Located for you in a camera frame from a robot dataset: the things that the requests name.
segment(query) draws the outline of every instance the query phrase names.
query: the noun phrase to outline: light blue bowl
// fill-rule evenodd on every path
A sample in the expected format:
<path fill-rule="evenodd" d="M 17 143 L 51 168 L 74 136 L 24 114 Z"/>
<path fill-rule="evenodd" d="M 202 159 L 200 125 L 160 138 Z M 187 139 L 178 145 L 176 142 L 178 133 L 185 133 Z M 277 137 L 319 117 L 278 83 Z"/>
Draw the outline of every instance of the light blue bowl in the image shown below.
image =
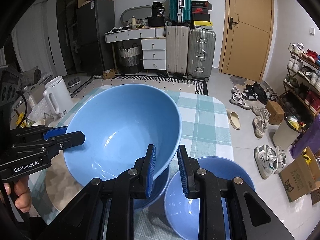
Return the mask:
<path fill-rule="evenodd" d="M 87 101 L 67 133 L 81 131 L 83 145 L 66 149 L 66 165 L 82 186 L 108 180 L 133 168 L 149 144 L 156 146 L 156 179 L 177 152 L 182 121 L 176 103 L 158 88 L 128 84 L 107 89 Z"/>
<path fill-rule="evenodd" d="M 135 199 L 133 204 L 134 211 L 140 211 L 156 202 L 164 193 L 170 177 L 170 165 L 153 181 L 152 192 L 148 199 Z"/>
<path fill-rule="evenodd" d="M 241 177 L 253 189 L 254 185 L 248 173 L 237 163 L 221 157 L 203 157 L 198 159 L 204 168 L 217 177 L 233 179 Z M 226 201 L 221 198 L 226 239 L 230 240 Z M 198 240 L 199 199 L 187 199 L 182 191 L 180 173 L 177 171 L 169 182 L 164 195 L 164 211 L 172 229 L 185 240 Z"/>

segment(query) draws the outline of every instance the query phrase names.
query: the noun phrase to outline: white kettle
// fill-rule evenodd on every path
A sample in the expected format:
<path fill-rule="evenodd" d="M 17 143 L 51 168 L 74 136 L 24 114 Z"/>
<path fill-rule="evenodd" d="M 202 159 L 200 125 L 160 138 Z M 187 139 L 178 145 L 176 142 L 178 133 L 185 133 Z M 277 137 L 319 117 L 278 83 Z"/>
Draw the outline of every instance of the white kettle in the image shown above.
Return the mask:
<path fill-rule="evenodd" d="M 74 103 L 62 76 L 52 79 L 45 87 L 43 96 L 53 114 L 65 115 L 73 108 Z"/>

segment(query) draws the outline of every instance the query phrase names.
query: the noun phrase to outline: door frame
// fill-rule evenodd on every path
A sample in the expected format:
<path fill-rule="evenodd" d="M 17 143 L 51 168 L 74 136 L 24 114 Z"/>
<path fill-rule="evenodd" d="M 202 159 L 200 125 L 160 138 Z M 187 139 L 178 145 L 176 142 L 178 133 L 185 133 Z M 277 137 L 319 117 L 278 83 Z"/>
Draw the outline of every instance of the door frame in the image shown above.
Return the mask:
<path fill-rule="evenodd" d="M 220 61 L 219 61 L 219 73 L 222 73 L 222 66 L 223 66 L 223 60 L 224 60 L 224 55 L 226 52 L 226 44 L 227 44 L 227 34 L 228 34 L 228 27 L 229 27 L 229 1 L 226 0 L 225 4 L 225 13 L 224 13 L 224 26 L 223 26 L 223 38 L 222 38 L 222 47 L 221 47 L 221 54 L 220 54 Z M 262 67 L 262 72 L 261 76 L 259 78 L 259 82 L 262 81 L 262 77 L 267 65 L 267 61 L 269 58 L 269 53 L 270 53 L 270 47 L 271 47 L 271 41 L 272 41 L 272 34 L 273 34 L 273 25 L 274 25 L 274 0 L 271 0 L 271 10 L 272 10 L 272 15 L 271 15 L 271 26 L 270 26 L 270 37 L 269 37 L 269 43 L 268 43 L 268 49 L 266 53 L 266 58 L 263 63 Z"/>

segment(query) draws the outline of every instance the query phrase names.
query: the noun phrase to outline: purple bag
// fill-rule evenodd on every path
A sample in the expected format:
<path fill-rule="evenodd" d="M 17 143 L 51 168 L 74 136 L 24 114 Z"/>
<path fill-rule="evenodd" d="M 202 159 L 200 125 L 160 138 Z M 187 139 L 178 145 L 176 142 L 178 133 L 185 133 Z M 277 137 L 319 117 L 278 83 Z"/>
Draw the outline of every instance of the purple bag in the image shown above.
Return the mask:
<path fill-rule="evenodd" d="M 301 139 L 290 149 L 292 158 L 296 159 L 309 146 L 313 153 L 320 149 L 320 116 L 318 115 Z"/>

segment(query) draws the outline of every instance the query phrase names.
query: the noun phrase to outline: human hand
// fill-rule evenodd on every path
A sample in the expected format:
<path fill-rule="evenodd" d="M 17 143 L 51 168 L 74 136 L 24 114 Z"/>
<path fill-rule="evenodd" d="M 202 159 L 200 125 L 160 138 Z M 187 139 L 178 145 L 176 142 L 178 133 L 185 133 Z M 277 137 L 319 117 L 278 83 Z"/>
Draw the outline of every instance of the human hand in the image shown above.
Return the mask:
<path fill-rule="evenodd" d="M 26 213 L 31 208 L 31 192 L 28 187 L 29 176 L 21 178 L 17 183 L 14 184 L 14 192 L 17 194 L 18 198 L 14 202 L 17 209 L 21 212 Z M 8 195 L 11 194 L 11 188 L 8 183 L 4 184 L 5 190 Z"/>

